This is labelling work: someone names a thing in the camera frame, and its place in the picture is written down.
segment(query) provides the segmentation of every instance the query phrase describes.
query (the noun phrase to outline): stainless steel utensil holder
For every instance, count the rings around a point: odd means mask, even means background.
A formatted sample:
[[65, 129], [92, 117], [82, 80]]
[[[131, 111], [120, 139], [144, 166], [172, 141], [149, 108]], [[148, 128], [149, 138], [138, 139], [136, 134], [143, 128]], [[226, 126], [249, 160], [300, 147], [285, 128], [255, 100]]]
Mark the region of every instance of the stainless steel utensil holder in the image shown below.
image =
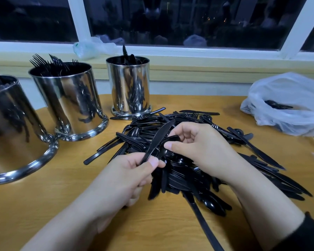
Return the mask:
[[[115, 116], [140, 116], [151, 111], [149, 94], [149, 62], [139, 65], [118, 65], [120, 56], [106, 60], [109, 81], [112, 88], [113, 107]], [[137, 60], [146, 58], [136, 56]]]
[[102, 112], [92, 66], [86, 71], [63, 77], [40, 77], [29, 71], [56, 123], [55, 134], [65, 141], [80, 141], [101, 133], [108, 118]]
[[47, 133], [18, 79], [0, 90], [0, 184], [21, 179], [53, 158], [58, 140]]

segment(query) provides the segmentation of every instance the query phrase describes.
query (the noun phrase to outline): table surface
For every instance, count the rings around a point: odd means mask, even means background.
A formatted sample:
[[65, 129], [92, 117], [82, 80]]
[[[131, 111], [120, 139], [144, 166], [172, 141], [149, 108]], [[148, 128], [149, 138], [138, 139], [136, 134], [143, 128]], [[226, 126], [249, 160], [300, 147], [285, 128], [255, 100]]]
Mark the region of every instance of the table surface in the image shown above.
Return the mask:
[[[100, 95], [102, 108], [111, 117], [111, 96]], [[283, 165], [287, 176], [314, 195], [314, 141], [282, 134], [269, 126], [257, 126], [252, 116], [239, 110], [244, 97], [151, 95], [153, 109], [166, 107], [163, 113], [193, 109], [219, 112], [214, 122], [226, 128], [241, 128], [254, 134], [251, 142]], [[37, 110], [48, 131], [54, 123], [46, 108]], [[129, 121], [110, 120], [105, 131], [80, 142], [60, 141], [55, 157], [37, 172], [9, 184], [0, 185], [0, 250], [20, 249], [51, 218], [81, 194], [118, 150], [113, 148], [88, 166], [83, 161], [97, 148], [122, 131]], [[246, 148], [234, 147], [251, 155]], [[91, 250], [212, 250], [197, 219], [181, 194], [159, 194], [148, 201], [150, 185], [144, 187], [140, 200], [121, 210], [110, 226], [96, 236]], [[228, 186], [222, 185], [218, 196], [232, 205], [225, 218], [199, 207], [213, 233], [225, 250], [259, 250], [240, 204]], [[314, 197], [293, 200], [314, 218]]]

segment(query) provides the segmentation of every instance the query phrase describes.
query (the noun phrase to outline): container base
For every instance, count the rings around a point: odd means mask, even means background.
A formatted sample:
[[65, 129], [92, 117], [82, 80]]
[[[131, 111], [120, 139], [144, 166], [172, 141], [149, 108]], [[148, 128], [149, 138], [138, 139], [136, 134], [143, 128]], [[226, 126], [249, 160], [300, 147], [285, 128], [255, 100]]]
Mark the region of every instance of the container base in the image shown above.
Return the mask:
[[115, 110], [114, 106], [112, 106], [112, 114], [114, 116], [128, 116], [128, 118], [123, 118], [124, 120], [131, 120], [131, 118], [129, 118], [129, 116], [140, 116], [142, 114], [145, 114], [145, 113], [150, 113], [151, 112], [151, 105], [148, 107], [147, 110], [145, 110], [144, 112], [142, 113], [135, 113], [135, 114], [131, 114], [131, 113], [120, 113], [118, 111]]
[[59, 147], [58, 140], [53, 135], [49, 135], [49, 137], [49, 147], [41, 157], [20, 169], [10, 171], [8, 173], [0, 173], [0, 184], [22, 179], [23, 177], [36, 172], [38, 169], [48, 163], [54, 157], [54, 155], [56, 155]]
[[94, 136], [100, 134], [106, 128], [106, 126], [108, 124], [108, 117], [105, 114], [103, 115], [102, 118], [103, 118], [103, 120], [99, 126], [97, 126], [96, 128], [94, 128], [90, 131], [87, 131], [85, 133], [68, 135], [68, 134], [63, 134], [60, 131], [58, 131], [57, 129], [55, 129], [56, 137], [58, 137], [58, 139], [60, 139], [60, 140], [67, 141], [67, 142], [76, 142], [76, 141], [81, 141], [81, 140], [85, 140], [85, 139], [89, 139], [91, 137], [94, 137]]

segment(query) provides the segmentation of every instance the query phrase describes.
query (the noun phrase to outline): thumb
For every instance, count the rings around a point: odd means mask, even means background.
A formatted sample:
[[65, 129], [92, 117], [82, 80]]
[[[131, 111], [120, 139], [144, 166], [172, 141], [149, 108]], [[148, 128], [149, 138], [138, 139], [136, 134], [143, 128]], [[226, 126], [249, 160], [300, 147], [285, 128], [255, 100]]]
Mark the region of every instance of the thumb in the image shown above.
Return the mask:
[[130, 172], [135, 185], [137, 186], [142, 180], [148, 177], [148, 175], [157, 168], [158, 164], [159, 159], [154, 156], [150, 156], [147, 162], [132, 169]]
[[193, 156], [195, 155], [193, 143], [169, 141], [164, 144], [164, 148], [174, 153], [186, 156], [190, 159], [193, 159]]

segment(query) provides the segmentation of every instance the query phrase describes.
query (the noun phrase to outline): wall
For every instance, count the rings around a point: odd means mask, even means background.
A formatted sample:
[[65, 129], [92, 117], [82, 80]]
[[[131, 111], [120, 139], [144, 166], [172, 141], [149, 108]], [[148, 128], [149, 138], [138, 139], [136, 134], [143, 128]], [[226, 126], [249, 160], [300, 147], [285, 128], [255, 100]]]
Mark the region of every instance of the wall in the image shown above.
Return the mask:
[[[45, 107], [46, 104], [34, 81], [29, 78], [19, 78], [19, 80], [34, 109]], [[246, 96], [250, 86], [250, 83], [152, 81], [150, 94]], [[97, 89], [99, 94], [110, 94], [109, 81], [97, 80]]]

